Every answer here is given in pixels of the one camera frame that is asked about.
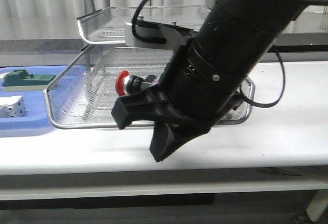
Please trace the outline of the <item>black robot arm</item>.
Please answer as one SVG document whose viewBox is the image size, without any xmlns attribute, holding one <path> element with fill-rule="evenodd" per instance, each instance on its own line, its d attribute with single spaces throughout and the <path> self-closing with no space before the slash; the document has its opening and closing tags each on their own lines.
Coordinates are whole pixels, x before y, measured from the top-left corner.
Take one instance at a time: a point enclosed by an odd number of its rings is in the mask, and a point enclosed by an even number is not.
<svg viewBox="0 0 328 224">
<path fill-rule="evenodd" d="M 206 134 L 245 96 L 237 89 L 281 32 L 309 5 L 327 0 L 216 0 L 199 32 L 184 30 L 159 83 L 120 97 L 120 129 L 154 122 L 150 151 L 159 162 Z"/>
</svg>

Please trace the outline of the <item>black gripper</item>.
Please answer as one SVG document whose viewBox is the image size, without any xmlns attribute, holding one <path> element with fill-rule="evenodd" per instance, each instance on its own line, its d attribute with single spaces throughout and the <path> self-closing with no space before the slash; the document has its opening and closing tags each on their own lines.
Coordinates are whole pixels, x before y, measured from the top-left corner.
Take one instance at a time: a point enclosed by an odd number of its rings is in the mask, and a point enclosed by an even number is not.
<svg viewBox="0 0 328 224">
<path fill-rule="evenodd" d="M 250 72 L 235 50 L 202 47 L 196 39 L 179 47 L 157 85 L 119 97 L 112 117 L 119 129 L 138 120 L 155 121 L 150 152 L 160 162 L 209 132 Z"/>
</svg>

